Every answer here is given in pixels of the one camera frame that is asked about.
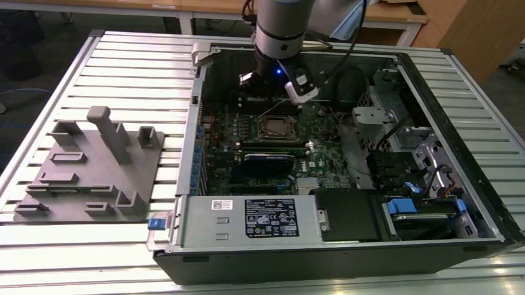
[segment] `slotted aluminum surface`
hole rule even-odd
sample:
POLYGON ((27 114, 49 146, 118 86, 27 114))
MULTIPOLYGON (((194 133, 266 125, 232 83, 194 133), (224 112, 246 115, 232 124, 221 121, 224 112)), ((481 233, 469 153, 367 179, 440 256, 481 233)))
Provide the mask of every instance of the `slotted aluminum surface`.
MULTIPOLYGON (((441 294, 460 289, 480 294, 523 294, 525 248, 492 259, 476 259, 432 275, 266 283, 178 286, 157 267, 146 249, 145 224, 18 226, 11 224, 17 202, 25 197, 49 149, 58 119, 81 120, 93 105, 113 108, 127 130, 154 125, 167 134, 150 211, 174 207, 186 112, 193 86, 190 53, 196 42, 248 44, 248 39, 214 39, 106 32, 91 37, 83 54, 50 100, 2 180, 8 180, 0 206, 2 294, 106 294, 177 291, 196 294, 441 294)), ((453 57, 435 49, 358 46, 358 50, 411 54, 436 97, 500 193, 525 228, 525 156, 523 142, 453 57)), ((167 235, 157 235, 166 241, 167 235)))

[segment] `power supply label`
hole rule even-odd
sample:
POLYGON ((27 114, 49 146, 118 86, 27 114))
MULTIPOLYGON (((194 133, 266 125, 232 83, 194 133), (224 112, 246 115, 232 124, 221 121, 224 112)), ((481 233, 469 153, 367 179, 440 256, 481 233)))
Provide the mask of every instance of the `power supply label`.
POLYGON ((245 200, 249 238, 298 237, 294 199, 245 200))

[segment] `blue latch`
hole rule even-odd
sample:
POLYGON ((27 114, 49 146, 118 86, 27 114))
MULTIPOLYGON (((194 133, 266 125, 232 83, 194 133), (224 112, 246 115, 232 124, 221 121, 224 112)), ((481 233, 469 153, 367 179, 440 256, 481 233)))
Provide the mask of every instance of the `blue latch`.
POLYGON ((387 203, 387 208, 391 214, 419 212, 412 199, 395 199, 387 203))
POLYGON ((149 230, 166 230, 166 219, 151 218, 149 220, 149 230))
POLYGON ((456 207, 459 207, 459 211, 461 213, 467 212, 467 205, 465 205, 464 200, 461 200, 461 199, 456 200, 456 207))
POLYGON ((411 187, 412 192, 415 193, 421 193, 421 190, 417 186, 415 186, 411 182, 405 182, 405 184, 408 185, 408 187, 411 187))

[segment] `barcode label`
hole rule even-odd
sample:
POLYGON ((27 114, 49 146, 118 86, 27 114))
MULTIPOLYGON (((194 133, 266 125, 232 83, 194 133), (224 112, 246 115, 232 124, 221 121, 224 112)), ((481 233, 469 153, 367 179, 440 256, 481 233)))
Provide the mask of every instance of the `barcode label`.
POLYGON ((213 210, 233 210, 233 200, 213 200, 212 201, 213 210))

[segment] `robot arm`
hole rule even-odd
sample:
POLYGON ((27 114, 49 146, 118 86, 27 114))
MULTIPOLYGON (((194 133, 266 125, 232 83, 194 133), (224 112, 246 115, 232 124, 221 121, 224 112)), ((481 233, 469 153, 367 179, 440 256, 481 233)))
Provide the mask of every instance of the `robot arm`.
POLYGON ((314 77, 301 56, 306 29, 338 39, 354 32, 361 0, 258 1, 256 70, 241 77, 241 87, 260 96, 285 89, 294 104, 318 95, 314 77))

